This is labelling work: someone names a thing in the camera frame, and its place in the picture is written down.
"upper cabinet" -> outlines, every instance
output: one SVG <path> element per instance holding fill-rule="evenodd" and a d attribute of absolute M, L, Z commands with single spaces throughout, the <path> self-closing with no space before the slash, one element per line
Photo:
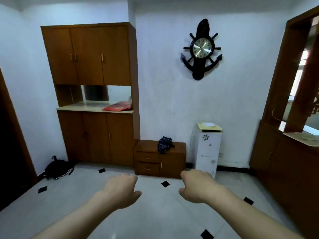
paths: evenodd
<path fill-rule="evenodd" d="M 42 29 L 53 81 L 57 85 L 77 85 L 75 57 L 69 28 Z"/>
<path fill-rule="evenodd" d="M 130 85 L 127 26 L 101 27 L 98 31 L 105 84 Z"/>
<path fill-rule="evenodd" d="M 75 64 L 81 85 L 104 85 L 97 28 L 71 28 Z"/>
<path fill-rule="evenodd" d="M 43 26 L 42 34 L 56 85 L 132 85 L 130 23 Z"/>

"wall clock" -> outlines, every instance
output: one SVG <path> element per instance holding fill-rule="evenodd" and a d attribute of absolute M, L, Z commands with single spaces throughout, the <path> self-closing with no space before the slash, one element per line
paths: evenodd
<path fill-rule="evenodd" d="M 214 50 L 221 50 L 221 48 L 215 47 L 214 43 L 214 38 L 218 33 L 213 37 L 210 37 L 208 20 L 203 19 L 198 24 L 196 37 L 191 33 L 189 35 L 193 38 L 193 41 L 190 44 L 190 47 L 184 47 L 184 49 L 188 49 L 192 57 L 189 60 L 186 60 L 185 55 L 181 53 L 181 60 L 186 67 L 193 72 L 193 78 L 195 80 L 201 80 L 204 77 L 205 72 L 214 68 L 223 57 L 223 54 L 221 54 L 215 61 L 211 59 Z M 192 59 L 194 59 L 193 66 L 189 64 Z M 209 66 L 206 66 L 207 59 L 211 62 Z"/>

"person's right hand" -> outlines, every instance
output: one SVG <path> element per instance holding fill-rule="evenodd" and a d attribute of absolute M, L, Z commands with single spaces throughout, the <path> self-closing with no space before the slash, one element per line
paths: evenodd
<path fill-rule="evenodd" d="M 212 193 L 220 187 L 208 172 L 201 170 L 182 171 L 181 179 L 185 188 L 180 188 L 179 193 L 185 200 L 193 203 L 207 203 Z"/>

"floor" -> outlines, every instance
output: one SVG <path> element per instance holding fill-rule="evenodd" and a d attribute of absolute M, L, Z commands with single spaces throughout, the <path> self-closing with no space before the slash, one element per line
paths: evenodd
<path fill-rule="evenodd" d="M 78 164 L 70 176 L 40 181 L 0 212 L 0 238 L 30 238 L 88 201 L 109 177 L 134 173 L 128 168 L 105 166 Z M 162 185 L 164 181 L 169 183 L 167 187 Z M 216 181 L 242 199 L 247 197 L 253 202 L 252 206 L 297 231 L 255 177 L 218 171 Z M 47 190 L 38 193 L 45 186 Z M 129 208 L 111 214 L 89 238 L 239 238 L 207 205 L 185 201 L 178 193 L 181 187 L 183 182 L 178 179 L 138 176 L 135 189 L 143 193 L 139 200 Z M 205 230 L 213 237 L 201 237 Z"/>

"countertop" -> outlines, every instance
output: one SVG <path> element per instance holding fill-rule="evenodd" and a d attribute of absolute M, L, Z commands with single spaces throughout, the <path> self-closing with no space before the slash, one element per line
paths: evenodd
<path fill-rule="evenodd" d="M 126 113 L 132 114 L 133 110 L 114 112 L 114 111 L 102 111 L 103 108 L 112 105 L 116 102 L 111 101 L 81 101 L 75 104 L 66 105 L 57 108 L 59 111 L 78 111 L 78 112 L 107 112 L 107 113 Z"/>

